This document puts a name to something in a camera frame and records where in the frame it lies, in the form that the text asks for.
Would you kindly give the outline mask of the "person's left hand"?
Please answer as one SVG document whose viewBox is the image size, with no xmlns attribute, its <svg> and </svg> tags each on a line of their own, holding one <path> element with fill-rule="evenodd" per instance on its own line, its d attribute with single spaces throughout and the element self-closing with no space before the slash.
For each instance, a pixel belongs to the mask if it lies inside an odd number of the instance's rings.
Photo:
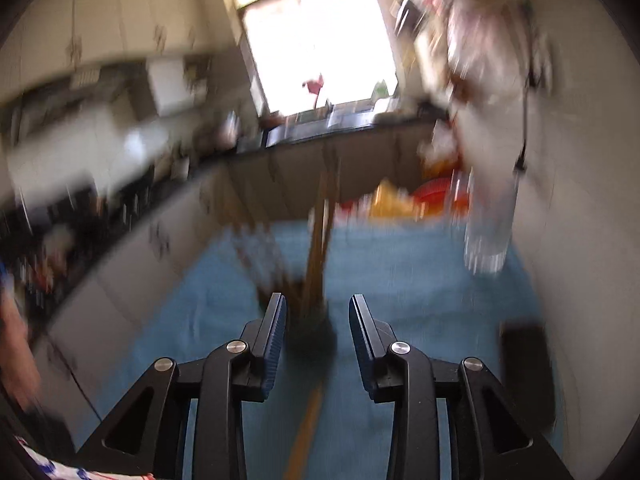
<svg viewBox="0 0 640 480">
<path fill-rule="evenodd" d="M 1 383 L 23 411 L 37 401 L 40 375 L 29 348 L 27 326 L 7 288 L 1 293 Z"/>
</svg>

